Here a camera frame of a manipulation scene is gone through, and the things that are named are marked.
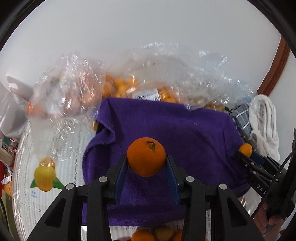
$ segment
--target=bag of oranges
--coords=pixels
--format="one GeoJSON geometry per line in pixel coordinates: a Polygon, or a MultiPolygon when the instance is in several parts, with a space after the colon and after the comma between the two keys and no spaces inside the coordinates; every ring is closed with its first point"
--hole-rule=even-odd
{"type": "Polygon", "coordinates": [[[120,56],[107,69],[103,98],[183,103],[188,110],[224,110],[256,92],[224,76],[227,57],[178,44],[149,44],[120,56]]]}

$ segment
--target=screw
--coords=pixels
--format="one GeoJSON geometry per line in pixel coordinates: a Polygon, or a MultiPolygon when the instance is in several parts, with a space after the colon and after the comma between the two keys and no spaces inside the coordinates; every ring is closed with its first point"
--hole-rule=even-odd
{"type": "Polygon", "coordinates": [[[227,189],[227,185],[224,184],[224,183],[221,183],[221,184],[219,185],[219,187],[220,187],[220,189],[222,189],[222,190],[226,190],[226,189],[227,189]]]}
{"type": "Polygon", "coordinates": [[[66,185],[66,189],[67,190],[71,190],[73,188],[74,188],[74,184],[73,183],[69,183],[69,184],[66,185]]]}
{"type": "Polygon", "coordinates": [[[102,182],[102,183],[106,182],[107,180],[108,180],[107,177],[100,177],[99,178],[99,181],[102,182]]]}
{"type": "Polygon", "coordinates": [[[194,182],[194,177],[192,177],[192,176],[188,176],[188,177],[186,177],[186,181],[187,182],[194,182]]]}

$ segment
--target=white wall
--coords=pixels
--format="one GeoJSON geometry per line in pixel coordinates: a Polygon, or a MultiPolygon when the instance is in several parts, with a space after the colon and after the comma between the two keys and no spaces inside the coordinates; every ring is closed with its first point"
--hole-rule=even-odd
{"type": "Polygon", "coordinates": [[[178,42],[229,57],[228,77],[258,87],[280,34],[247,0],[50,0],[16,29],[0,52],[7,75],[33,86],[62,54],[106,63],[151,42],[178,42]]]}
{"type": "Polygon", "coordinates": [[[296,58],[292,52],[269,97],[276,106],[280,163],[282,163],[292,150],[293,128],[296,128],[296,58]]]}

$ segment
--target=blue gripper pad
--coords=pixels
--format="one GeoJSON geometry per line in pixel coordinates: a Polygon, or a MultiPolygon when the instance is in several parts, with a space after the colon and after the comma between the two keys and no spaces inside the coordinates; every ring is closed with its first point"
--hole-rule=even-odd
{"type": "Polygon", "coordinates": [[[257,165],[264,165],[265,161],[262,156],[257,154],[256,152],[252,152],[252,155],[250,156],[250,159],[255,162],[257,165]]]}
{"type": "Polygon", "coordinates": [[[125,157],[125,159],[124,159],[124,161],[123,161],[123,163],[121,165],[117,180],[115,182],[114,199],[115,199],[116,203],[120,199],[121,192],[122,192],[122,189],[123,189],[123,185],[124,185],[124,182],[125,182],[125,179],[126,179],[127,171],[128,171],[128,162],[127,162],[127,158],[125,157]]]}
{"type": "Polygon", "coordinates": [[[168,177],[168,183],[170,185],[170,191],[172,193],[173,199],[175,200],[176,204],[179,204],[180,196],[179,196],[178,182],[175,177],[173,168],[170,165],[170,162],[168,160],[165,161],[165,171],[168,177]]]}

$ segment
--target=gray striped cloth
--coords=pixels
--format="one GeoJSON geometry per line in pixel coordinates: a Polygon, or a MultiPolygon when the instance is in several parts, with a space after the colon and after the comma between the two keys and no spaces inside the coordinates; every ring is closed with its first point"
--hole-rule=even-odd
{"type": "Polygon", "coordinates": [[[256,146],[251,138],[252,127],[249,120],[249,105],[241,104],[230,113],[231,118],[237,125],[237,130],[241,134],[241,137],[246,143],[249,143],[253,150],[256,150],[256,146]]]}

